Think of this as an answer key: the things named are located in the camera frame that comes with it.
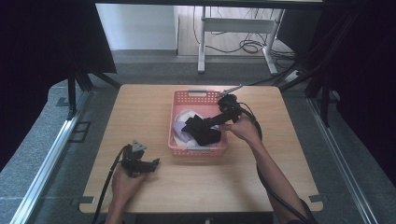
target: wooden tabletop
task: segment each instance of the wooden tabletop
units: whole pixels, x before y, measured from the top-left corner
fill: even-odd
[[[143,161],[160,158],[127,207],[132,213],[271,212],[266,191],[257,173],[248,145],[227,133],[228,148],[220,158],[177,158],[168,147],[168,134],[175,91],[201,89],[223,91],[230,86],[123,85],[84,191],[94,203],[80,210],[93,213],[108,170],[122,147],[136,139],[147,147]],[[235,91],[238,102],[246,103],[262,126],[263,142],[299,196],[311,210],[318,190],[291,124],[282,96],[276,87],[243,87]],[[107,189],[101,212],[111,201]]]

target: wall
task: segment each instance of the wall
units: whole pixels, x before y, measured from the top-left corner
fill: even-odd
[[[177,49],[174,6],[96,4],[110,49]]]

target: gray carpet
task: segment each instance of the gray carpet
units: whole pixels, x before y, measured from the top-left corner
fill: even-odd
[[[271,77],[265,64],[243,61],[207,63],[205,73],[198,74],[197,63],[180,63],[177,59],[173,63],[134,63],[133,57],[129,63],[117,63],[117,69],[118,74],[110,76],[123,84],[247,85]],[[83,143],[67,144],[29,223],[90,223],[92,220],[92,215],[78,211],[78,199],[88,181],[118,91],[97,77],[91,78],[95,87],[89,108],[80,119],[91,122],[88,135]],[[260,85],[271,85],[274,81],[271,79]],[[325,224],[364,223],[304,98],[305,85],[302,83],[283,96],[324,200],[324,209],[315,213],[315,217],[319,223]],[[0,174],[0,223],[8,223],[12,219],[64,122],[67,107],[56,106],[61,97],[67,97],[65,82],[50,90],[42,115]],[[396,189],[342,121],[334,106],[330,108],[330,123],[334,137],[374,208],[378,223],[396,223],[396,215],[392,213],[396,211]],[[126,221],[134,223],[134,215],[126,216]]]

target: pink basket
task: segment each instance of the pink basket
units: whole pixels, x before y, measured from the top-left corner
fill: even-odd
[[[181,111],[190,109],[204,118],[212,118],[218,115],[220,113],[218,98],[216,98],[218,94],[220,94],[219,91],[175,91],[168,139],[168,146],[172,149],[174,156],[214,157],[221,156],[224,153],[227,148],[227,134],[221,128],[221,139],[215,146],[178,146],[174,138],[175,131],[173,127],[175,118]]]

